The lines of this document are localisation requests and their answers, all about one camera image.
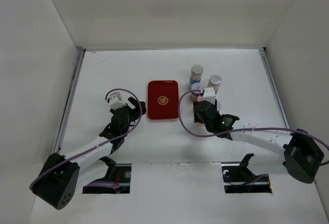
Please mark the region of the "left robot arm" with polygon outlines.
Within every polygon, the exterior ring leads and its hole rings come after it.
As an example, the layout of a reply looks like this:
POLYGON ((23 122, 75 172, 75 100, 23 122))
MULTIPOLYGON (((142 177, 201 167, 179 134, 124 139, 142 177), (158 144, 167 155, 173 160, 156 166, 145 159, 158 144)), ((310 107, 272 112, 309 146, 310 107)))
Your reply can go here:
POLYGON ((129 97, 128 101, 133 108, 128 104, 120 107, 111 105, 111 121, 95 140, 66 155, 51 154, 37 179, 29 187, 32 193, 55 209, 61 210, 68 205, 75 193, 79 173, 103 159, 110 165, 100 166, 97 174, 104 182, 112 181, 115 178, 115 162, 108 156, 121 147, 125 137, 147 112, 145 102, 133 97, 129 97))

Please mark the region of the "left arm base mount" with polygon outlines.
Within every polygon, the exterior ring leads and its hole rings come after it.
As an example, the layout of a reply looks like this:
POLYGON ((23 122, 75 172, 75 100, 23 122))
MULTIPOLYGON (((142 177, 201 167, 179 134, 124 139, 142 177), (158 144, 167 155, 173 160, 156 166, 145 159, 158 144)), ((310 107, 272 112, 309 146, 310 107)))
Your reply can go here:
POLYGON ((82 188, 83 194, 129 194, 132 165, 117 164, 109 157, 99 159, 107 166, 104 177, 95 179, 82 188))

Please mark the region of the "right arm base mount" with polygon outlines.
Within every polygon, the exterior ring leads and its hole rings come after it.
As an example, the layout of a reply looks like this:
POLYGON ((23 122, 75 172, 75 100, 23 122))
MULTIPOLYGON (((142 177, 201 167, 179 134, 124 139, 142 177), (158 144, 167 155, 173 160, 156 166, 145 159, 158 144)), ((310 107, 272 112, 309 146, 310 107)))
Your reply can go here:
POLYGON ((255 175, 248 168, 253 153, 241 162, 222 163, 222 176, 226 194, 272 193, 268 174, 255 175))

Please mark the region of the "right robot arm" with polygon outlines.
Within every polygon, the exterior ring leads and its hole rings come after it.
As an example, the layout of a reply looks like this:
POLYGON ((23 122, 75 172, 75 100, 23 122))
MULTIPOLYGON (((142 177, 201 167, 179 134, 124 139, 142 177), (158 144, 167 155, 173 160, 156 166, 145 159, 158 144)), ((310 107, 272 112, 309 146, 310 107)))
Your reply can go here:
POLYGON ((249 143, 282 156, 287 173, 300 182, 312 183, 319 167, 325 165, 320 140, 302 129, 256 128, 251 124, 234 129, 239 117, 221 115, 217 105, 208 101, 194 102, 193 112, 195 122, 203 124, 213 136, 249 143))

